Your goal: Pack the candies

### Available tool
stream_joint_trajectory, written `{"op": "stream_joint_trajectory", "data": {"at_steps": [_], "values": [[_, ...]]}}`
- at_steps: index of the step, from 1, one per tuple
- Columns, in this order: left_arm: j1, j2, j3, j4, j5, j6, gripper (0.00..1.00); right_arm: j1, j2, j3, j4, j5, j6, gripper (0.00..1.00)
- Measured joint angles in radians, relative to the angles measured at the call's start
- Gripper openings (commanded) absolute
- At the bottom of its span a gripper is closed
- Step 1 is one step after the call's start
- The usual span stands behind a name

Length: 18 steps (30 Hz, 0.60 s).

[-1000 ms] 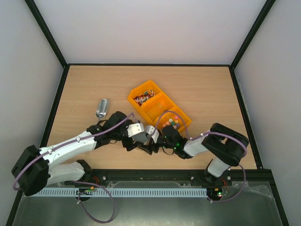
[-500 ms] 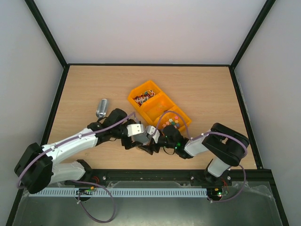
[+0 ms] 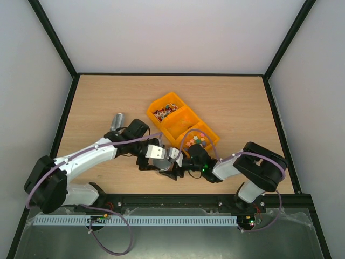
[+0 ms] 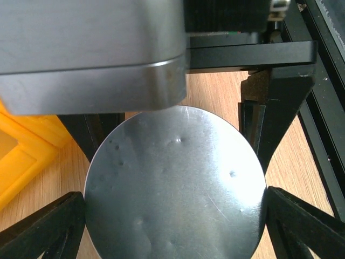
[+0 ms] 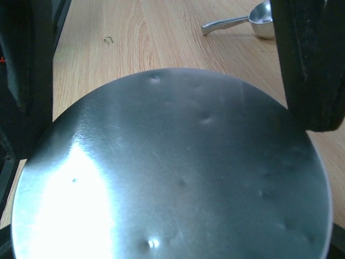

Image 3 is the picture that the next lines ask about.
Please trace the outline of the round metal jar lid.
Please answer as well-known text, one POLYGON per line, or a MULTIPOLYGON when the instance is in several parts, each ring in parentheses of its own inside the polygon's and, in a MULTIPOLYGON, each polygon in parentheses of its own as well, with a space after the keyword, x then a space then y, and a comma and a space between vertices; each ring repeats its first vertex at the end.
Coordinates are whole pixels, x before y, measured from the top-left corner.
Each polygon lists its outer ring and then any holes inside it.
POLYGON ((153 159, 153 165, 160 171, 168 171, 172 167, 172 162, 168 159, 153 159))

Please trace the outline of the yellow bin with star candies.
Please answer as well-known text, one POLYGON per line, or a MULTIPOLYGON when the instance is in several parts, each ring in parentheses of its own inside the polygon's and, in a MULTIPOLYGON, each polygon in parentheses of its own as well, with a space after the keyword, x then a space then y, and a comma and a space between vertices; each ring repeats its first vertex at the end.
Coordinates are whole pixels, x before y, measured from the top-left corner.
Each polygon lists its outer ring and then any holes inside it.
POLYGON ((179 148, 185 137, 183 143, 183 150, 186 151, 190 146, 197 144, 202 146, 205 150, 213 149, 212 145, 216 145, 220 137, 204 122, 198 122, 193 126, 179 128, 179 131, 174 134, 176 139, 172 145, 179 148))

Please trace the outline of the yellow bin with lollipops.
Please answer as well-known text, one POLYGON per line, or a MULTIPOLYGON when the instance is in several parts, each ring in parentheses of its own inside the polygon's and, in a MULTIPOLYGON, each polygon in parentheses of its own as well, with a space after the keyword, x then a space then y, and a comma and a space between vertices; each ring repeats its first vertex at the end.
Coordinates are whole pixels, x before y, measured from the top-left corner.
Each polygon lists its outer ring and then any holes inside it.
POLYGON ((146 114, 154 123, 159 124, 185 105, 185 102, 175 92, 169 92, 153 101, 149 105, 146 114))

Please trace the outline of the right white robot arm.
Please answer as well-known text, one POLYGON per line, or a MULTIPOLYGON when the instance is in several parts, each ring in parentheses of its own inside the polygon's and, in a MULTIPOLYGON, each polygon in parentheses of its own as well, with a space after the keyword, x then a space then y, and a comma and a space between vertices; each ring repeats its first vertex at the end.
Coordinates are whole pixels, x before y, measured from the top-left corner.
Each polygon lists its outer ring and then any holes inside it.
POLYGON ((164 162, 154 162, 159 173, 173 180, 184 177, 186 171, 200 172, 210 183, 242 174, 247 181, 242 183, 231 202, 232 207, 247 211, 255 200, 266 192, 275 192, 285 179, 288 162, 285 158, 254 142, 248 142, 243 150, 226 159, 215 159, 200 145, 193 144, 186 152, 170 149, 164 162))

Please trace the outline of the metal candy scoop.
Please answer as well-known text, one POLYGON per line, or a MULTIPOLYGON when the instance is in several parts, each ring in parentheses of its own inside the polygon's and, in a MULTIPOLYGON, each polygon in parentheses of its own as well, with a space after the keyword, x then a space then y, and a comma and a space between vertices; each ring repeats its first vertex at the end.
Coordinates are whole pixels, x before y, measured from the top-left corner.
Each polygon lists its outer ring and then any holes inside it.
POLYGON ((123 113, 116 114, 111 123, 110 131, 116 131, 118 128, 123 127, 124 122, 125 122, 125 115, 123 113))

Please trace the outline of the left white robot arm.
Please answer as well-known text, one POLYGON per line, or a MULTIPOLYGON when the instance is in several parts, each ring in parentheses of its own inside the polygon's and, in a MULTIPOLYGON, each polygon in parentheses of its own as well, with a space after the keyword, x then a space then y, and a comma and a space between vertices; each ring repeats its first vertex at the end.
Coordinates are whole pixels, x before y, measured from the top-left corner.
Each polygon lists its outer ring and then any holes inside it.
POLYGON ((119 156, 149 159, 149 145, 159 146, 162 135, 161 132, 152 134, 147 124, 134 119, 125 127, 112 126, 98 141, 72 154, 39 158, 24 185, 28 194, 26 208, 35 205, 43 213, 51 213, 65 205, 94 204, 100 196, 98 189, 91 183, 72 184, 72 180, 119 156))

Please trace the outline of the yellow bin with popsicle candies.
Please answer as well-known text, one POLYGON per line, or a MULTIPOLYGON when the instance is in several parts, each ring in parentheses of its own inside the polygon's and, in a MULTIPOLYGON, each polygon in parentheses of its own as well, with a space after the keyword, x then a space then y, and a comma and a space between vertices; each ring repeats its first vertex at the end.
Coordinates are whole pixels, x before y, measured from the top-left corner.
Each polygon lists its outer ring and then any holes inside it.
POLYGON ((191 108, 182 107, 162 120, 161 131, 171 144, 175 144, 184 132, 200 121, 199 116, 191 108))

